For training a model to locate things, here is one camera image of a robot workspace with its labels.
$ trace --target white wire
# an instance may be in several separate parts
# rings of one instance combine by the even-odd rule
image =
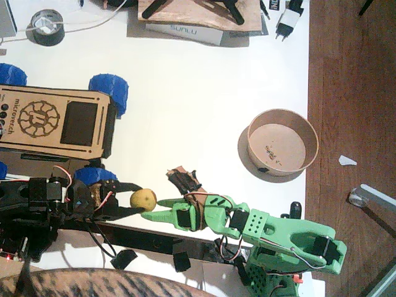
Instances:
[[[283,249],[288,249],[287,247],[281,246],[281,245],[279,245],[279,244],[277,244],[277,243],[273,243],[272,241],[269,241],[269,240],[267,240],[267,239],[265,239],[265,238],[263,238],[263,237],[261,237],[260,239],[263,240],[264,242],[268,243],[268,244],[273,245],[273,246],[281,247],[281,248],[283,248]],[[308,267],[310,267],[310,268],[312,268],[312,269],[322,269],[322,268],[326,267],[326,265],[318,266],[318,267],[312,266],[310,263],[308,263],[308,261],[307,261],[306,259],[304,259],[304,258],[302,258],[301,256],[297,255],[297,253],[295,252],[294,247],[291,247],[290,250],[291,250],[291,252],[292,252],[297,258],[299,258],[300,260],[302,260],[305,264],[307,264]]]
[[[60,170],[62,170],[63,172],[65,172],[65,174],[66,174],[67,177],[69,178],[69,184],[68,184],[67,187],[66,187],[66,189],[68,189],[68,188],[72,185],[72,183],[73,183],[73,179],[72,179],[71,174],[70,174],[66,169],[64,169],[62,166],[54,165],[53,168],[57,168],[57,169],[60,169]]]
[[[242,236],[241,236],[241,239],[239,240],[238,250],[236,251],[235,255],[229,259],[224,257],[224,255],[223,255],[223,240],[225,238],[226,238],[226,236],[223,236],[222,240],[220,241],[220,247],[218,248],[220,250],[220,257],[222,257],[222,259],[226,260],[226,261],[233,261],[237,258],[237,256],[239,255],[239,252],[241,251]]]
[[[64,169],[62,166],[54,165],[53,168],[58,168],[58,169],[62,170],[63,172],[65,172],[65,174],[66,174],[67,177],[69,178],[69,184],[68,184],[67,187],[66,187],[66,195],[65,195],[65,199],[69,202],[70,199],[67,198],[67,190],[69,189],[69,187],[70,187],[70,186],[72,185],[72,183],[73,183],[72,176],[71,176],[71,174],[70,174],[66,169]]]
[[[322,269],[322,268],[326,267],[326,265],[318,266],[318,267],[312,266],[310,263],[308,263],[308,261],[307,261],[306,259],[304,259],[303,257],[297,255],[297,253],[295,252],[295,249],[294,249],[293,247],[291,247],[290,250],[292,251],[292,253],[293,253],[297,258],[299,258],[301,261],[303,261],[305,264],[307,264],[307,265],[308,265],[310,268],[312,268],[312,269]]]
[[[86,25],[86,24],[93,24],[93,23],[97,23],[97,22],[102,22],[103,24],[109,20],[111,20],[116,14],[117,12],[123,7],[123,5],[126,3],[127,0],[124,0],[123,3],[121,3],[120,6],[117,7],[117,9],[115,11],[113,11],[113,13],[109,16],[109,17],[102,17],[100,19],[97,20],[88,20],[86,22],[75,22],[75,23],[68,23],[68,22],[51,22],[51,25]],[[24,30],[18,30],[18,32],[27,32],[27,31],[34,31],[36,29],[39,28],[44,28],[46,27],[46,25],[40,26],[40,27],[33,27],[33,28],[28,28],[28,29],[24,29]]]
[[[101,18],[101,19],[98,19],[98,20],[90,20],[90,21],[86,21],[86,22],[76,22],[76,23],[52,22],[52,24],[53,25],[57,25],[57,24],[82,25],[82,24],[92,24],[92,23],[100,22],[99,24],[96,24],[96,25],[91,26],[91,27],[78,28],[78,29],[75,29],[75,30],[65,31],[65,33],[72,33],[72,32],[78,32],[78,31],[84,31],[84,30],[93,29],[93,28],[99,27],[99,26],[107,23],[109,20],[111,20],[118,13],[118,11],[123,7],[123,5],[126,3],[126,1],[127,0],[124,0],[124,2],[121,3],[120,6],[118,6],[117,9],[109,17],[104,17],[104,18]],[[28,28],[28,29],[18,30],[18,32],[34,31],[34,30],[36,30],[38,28],[43,28],[43,27],[46,27],[46,26],[32,27],[32,28]],[[28,40],[28,38],[10,39],[10,40],[4,40],[4,41],[3,41],[3,38],[1,38],[0,45],[2,45],[5,42],[22,41],[22,40]]]

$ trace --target round cardboard box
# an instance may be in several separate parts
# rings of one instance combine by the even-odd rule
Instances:
[[[319,151],[311,123],[291,110],[267,110],[256,116],[247,131],[247,142],[257,169],[275,176],[303,171]]]

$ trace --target microtech logo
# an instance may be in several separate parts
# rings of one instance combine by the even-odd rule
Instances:
[[[14,106],[12,107],[10,124],[8,126],[8,132],[7,132],[8,134],[12,134],[15,132],[14,124],[15,124],[15,117],[17,116],[18,108],[19,108],[19,99],[15,99]]]
[[[22,108],[18,123],[20,130],[30,137],[48,136],[59,124],[59,113],[47,101],[30,102]]]

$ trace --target yellow potato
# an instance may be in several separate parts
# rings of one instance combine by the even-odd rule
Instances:
[[[157,197],[150,189],[141,189],[131,195],[131,207],[143,207],[146,212],[151,212],[157,204]]]

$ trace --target wooden floor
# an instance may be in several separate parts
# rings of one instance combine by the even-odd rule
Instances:
[[[396,197],[396,2],[311,1],[309,120],[321,149],[307,171],[306,218],[348,246],[340,275],[316,273],[326,296],[364,296],[396,259],[396,214],[347,203],[366,183]],[[357,161],[341,166],[340,155]]]

